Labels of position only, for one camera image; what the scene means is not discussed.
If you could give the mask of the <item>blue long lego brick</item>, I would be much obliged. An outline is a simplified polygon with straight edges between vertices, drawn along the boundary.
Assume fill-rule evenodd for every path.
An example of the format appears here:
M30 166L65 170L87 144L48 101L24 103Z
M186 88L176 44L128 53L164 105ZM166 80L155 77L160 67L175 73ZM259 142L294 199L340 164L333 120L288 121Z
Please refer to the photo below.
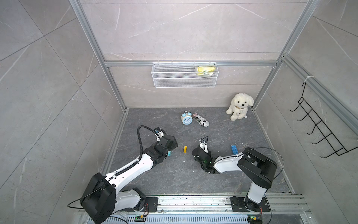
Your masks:
M233 155L237 155L239 154L237 146L236 145L231 145L231 149L232 149L232 153Z

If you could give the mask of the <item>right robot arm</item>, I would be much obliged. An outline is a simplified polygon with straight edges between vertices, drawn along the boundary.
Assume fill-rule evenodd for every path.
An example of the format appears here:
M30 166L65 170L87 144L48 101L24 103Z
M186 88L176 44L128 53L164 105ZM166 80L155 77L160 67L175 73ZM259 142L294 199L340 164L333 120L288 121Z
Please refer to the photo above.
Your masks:
M277 163L274 160L250 147L236 155L212 157L211 151L205 144L195 148L192 155L207 173L241 171L249 177L251 185L245 198L231 197L230 199L233 211L238 211L240 204L251 212L266 211L262 201L276 178Z

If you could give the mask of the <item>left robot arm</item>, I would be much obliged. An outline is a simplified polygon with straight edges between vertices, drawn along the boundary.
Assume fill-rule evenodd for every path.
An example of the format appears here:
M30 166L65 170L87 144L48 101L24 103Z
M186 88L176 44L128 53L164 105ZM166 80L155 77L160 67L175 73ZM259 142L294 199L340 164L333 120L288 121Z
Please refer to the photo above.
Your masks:
M96 224L103 223L118 211L149 211L145 194L137 188L123 190L124 187L141 174L162 163L168 152L178 143L174 136L166 134L161 128L145 129L156 135L156 142L144 149L138 133L140 154L132 162L108 174L96 173L89 181L82 197L78 199L81 209L85 210Z

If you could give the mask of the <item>blue alarm clock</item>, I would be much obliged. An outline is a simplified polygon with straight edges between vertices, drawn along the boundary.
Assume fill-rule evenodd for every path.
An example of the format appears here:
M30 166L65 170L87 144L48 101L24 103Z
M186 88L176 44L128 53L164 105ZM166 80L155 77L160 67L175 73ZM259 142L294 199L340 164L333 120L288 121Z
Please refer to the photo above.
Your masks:
M188 111L182 113L181 121L184 125L190 125L193 122L192 113Z

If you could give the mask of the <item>white plush dog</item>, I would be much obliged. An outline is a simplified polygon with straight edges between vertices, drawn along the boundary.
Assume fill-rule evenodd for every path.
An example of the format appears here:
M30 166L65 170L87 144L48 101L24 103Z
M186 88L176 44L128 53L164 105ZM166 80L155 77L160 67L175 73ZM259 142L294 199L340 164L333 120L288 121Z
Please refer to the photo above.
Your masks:
M231 105L226 110L226 114L230 115L230 120L243 119L247 117L248 107L252 107L254 99L246 93L238 93L231 100Z

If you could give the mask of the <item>yellow sponge in basket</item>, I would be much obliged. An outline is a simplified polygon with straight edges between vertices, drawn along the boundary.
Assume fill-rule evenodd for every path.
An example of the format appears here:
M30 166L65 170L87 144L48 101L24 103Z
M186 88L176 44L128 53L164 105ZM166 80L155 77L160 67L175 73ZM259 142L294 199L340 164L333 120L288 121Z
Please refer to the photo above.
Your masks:
M194 69L195 73L198 76L212 76L216 73L215 66L198 66Z

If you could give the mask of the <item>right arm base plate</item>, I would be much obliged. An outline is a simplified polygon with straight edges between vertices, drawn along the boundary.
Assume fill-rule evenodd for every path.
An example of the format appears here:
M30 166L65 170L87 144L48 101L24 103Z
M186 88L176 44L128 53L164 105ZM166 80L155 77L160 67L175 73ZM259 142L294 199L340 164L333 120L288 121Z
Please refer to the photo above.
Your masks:
M247 197L233 196L230 198L230 204L233 212L270 212L267 199L262 198L260 203L255 203Z

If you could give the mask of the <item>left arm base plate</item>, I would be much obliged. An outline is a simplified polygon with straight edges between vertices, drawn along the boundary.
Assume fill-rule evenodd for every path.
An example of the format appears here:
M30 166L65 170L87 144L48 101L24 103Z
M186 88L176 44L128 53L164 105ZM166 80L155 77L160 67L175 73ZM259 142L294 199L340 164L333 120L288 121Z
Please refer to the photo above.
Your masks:
M156 212L158 208L158 197L146 197L140 199L138 206L135 210L139 212Z

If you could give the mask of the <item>aluminium mounting rail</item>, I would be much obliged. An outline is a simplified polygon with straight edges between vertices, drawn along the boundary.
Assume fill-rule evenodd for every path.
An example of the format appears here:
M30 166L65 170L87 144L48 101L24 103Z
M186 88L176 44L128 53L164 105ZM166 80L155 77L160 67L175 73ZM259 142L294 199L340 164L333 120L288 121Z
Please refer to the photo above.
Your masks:
M164 214L310 214L310 209L301 195L268 194L264 196L270 212L233 212L230 198L233 195L157 195L156 212Z

